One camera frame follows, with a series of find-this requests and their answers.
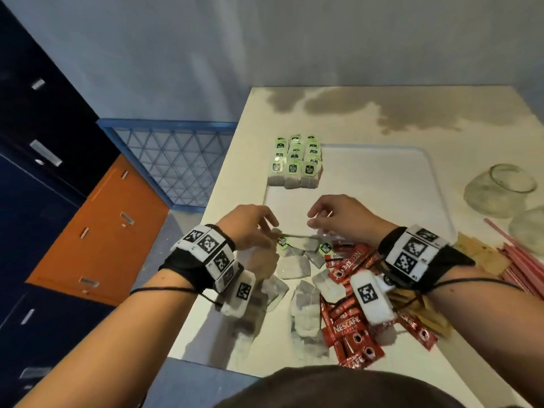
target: blue crate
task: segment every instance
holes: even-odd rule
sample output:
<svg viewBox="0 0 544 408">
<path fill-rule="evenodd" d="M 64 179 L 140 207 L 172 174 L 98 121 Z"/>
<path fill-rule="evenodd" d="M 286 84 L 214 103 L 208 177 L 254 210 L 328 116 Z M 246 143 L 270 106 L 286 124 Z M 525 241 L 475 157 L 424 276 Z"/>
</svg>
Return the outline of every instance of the blue crate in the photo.
<svg viewBox="0 0 544 408">
<path fill-rule="evenodd" d="M 237 123 L 100 119 L 98 125 L 171 208 L 204 212 Z"/>
</svg>

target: white tray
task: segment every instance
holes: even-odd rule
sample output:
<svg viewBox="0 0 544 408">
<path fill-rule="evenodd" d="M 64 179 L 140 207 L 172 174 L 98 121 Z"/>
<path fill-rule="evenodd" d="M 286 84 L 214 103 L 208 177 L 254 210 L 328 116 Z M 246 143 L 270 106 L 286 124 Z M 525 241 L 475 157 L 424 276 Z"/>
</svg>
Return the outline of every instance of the white tray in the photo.
<svg viewBox="0 0 544 408">
<path fill-rule="evenodd" d="M 264 204 L 283 233 L 320 236 L 306 225 L 308 210 L 322 195 L 345 193 L 395 224 L 418 224 L 450 242 L 457 239 L 425 151 L 342 144 L 323 144 L 322 149 L 324 170 L 317 189 L 267 188 Z"/>
</svg>

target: pile of coffee sachets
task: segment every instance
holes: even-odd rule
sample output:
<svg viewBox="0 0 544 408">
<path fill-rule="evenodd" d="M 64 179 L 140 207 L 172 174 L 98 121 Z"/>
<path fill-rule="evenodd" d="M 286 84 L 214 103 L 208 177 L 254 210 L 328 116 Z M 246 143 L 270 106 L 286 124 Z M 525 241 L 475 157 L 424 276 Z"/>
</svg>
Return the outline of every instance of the pile of coffee sachets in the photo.
<svg viewBox="0 0 544 408">
<path fill-rule="evenodd" d="M 303 139 L 297 134 L 289 140 L 276 138 L 268 185 L 284 186 L 286 189 L 315 189 L 322 171 L 321 144 L 315 136 Z"/>
<path fill-rule="evenodd" d="M 400 323 L 419 343 L 430 350 L 438 341 L 416 316 L 399 312 L 391 321 L 377 326 L 368 323 L 359 305 L 350 278 L 359 270 L 369 269 L 378 276 L 384 294 L 395 286 L 381 271 L 381 256 L 368 245 L 333 242 L 325 255 L 327 269 L 312 281 L 320 290 L 320 311 L 325 327 L 323 338 L 333 347 L 342 366 L 360 369 L 384 357 L 382 345 L 395 342 L 395 323 Z"/>
</svg>

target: white table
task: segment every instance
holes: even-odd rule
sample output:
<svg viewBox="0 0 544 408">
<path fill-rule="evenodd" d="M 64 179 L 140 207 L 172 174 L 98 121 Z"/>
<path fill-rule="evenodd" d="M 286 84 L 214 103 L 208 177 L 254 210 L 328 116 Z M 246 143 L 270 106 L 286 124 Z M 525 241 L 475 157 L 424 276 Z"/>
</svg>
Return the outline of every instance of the white table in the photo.
<svg viewBox="0 0 544 408">
<path fill-rule="evenodd" d="M 462 199 L 464 187 L 497 163 L 517 164 L 543 185 L 543 131 L 510 87 L 253 88 L 202 222 L 214 223 L 238 204 L 263 202 L 269 162 L 263 155 L 274 137 L 315 134 L 323 143 L 425 149 L 456 230 L 500 245 L 501 237 Z M 529 196 L 528 207 L 542 203 L 544 186 Z M 411 225 L 410 218 L 404 225 Z M 288 301 L 279 307 L 287 308 Z M 260 376 L 296 366 L 278 356 L 275 350 L 284 344 L 267 335 L 288 329 L 287 320 L 283 326 L 278 320 L 267 315 L 248 358 L 229 364 L 228 327 L 199 298 L 169 356 Z M 376 368 L 423 379 L 469 407 L 524 405 L 456 333 L 425 352 L 411 338 L 399 336 Z"/>
</svg>

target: glass jar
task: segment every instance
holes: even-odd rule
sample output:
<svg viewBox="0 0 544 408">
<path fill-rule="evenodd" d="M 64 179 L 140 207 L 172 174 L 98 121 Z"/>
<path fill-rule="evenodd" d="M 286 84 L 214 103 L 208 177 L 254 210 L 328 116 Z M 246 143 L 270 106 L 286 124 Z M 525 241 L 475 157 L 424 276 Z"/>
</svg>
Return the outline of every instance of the glass jar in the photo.
<svg viewBox="0 0 544 408">
<path fill-rule="evenodd" d="M 464 199 L 476 212 L 507 219 L 525 211 L 527 195 L 536 180 L 516 165 L 494 165 L 475 177 L 465 188 Z"/>
<path fill-rule="evenodd" d="M 544 205 L 513 218 L 508 233 L 532 253 L 544 256 Z"/>
</svg>

